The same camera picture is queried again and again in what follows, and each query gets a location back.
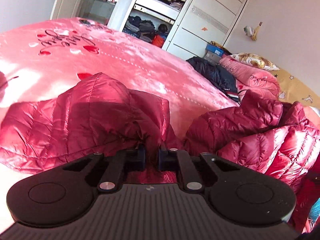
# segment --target ribbed gray surface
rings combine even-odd
[[[176,184],[130,185],[101,195],[81,219],[50,229],[14,224],[2,240],[293,240],[286,224],[245,228],[223,220],[204,198],[182,192]]]

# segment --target pillow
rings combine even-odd
[[[250,53],[238,53],[233,54],[230,57],[234,58],[236,61],[246,64],[251,67],[256,67],[260,69],[264,69],[267,71],[278,71],[280,70],[275,64],[267,59]]]

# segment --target white wall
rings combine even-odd
[[[260,21],[251,41],[243,28]],[[226,47],[266,57],[320,96],[320,0],[250,0]]]
[[[0,0],[0,33],[49,20],[55,0]]]

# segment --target shiny red fabric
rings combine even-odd
[[[217,153],[288,184],[297,195],[290,223],[303,230],[320,197],[320,184],[305,178],[308,170],[320,175],[320,132],[299,102],[259,99],[247,91],[240,107],[195,119],[186,133],[185,148],[191,155]]]
[[[98,73],[56,99],[13,104],[1,124],[0,162],[37,173],[93,152],[110,156],[143,142],[150,168],[138,178],[131,174],[129,181],[170,183],[175,181],[172,173],[152,168],[169,133],[168,100],[127,89]]]

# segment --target bed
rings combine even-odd
[[[170,123],[180,138],[199,115],[237,106],[176,56],[97,22],[73,18],[0,34],[0,121],[11,104],[55,98],[98,72],[129,89],[168,99]],[[13,223],[6,193],[29,174],[0,164],[0,175],[2,232]]]

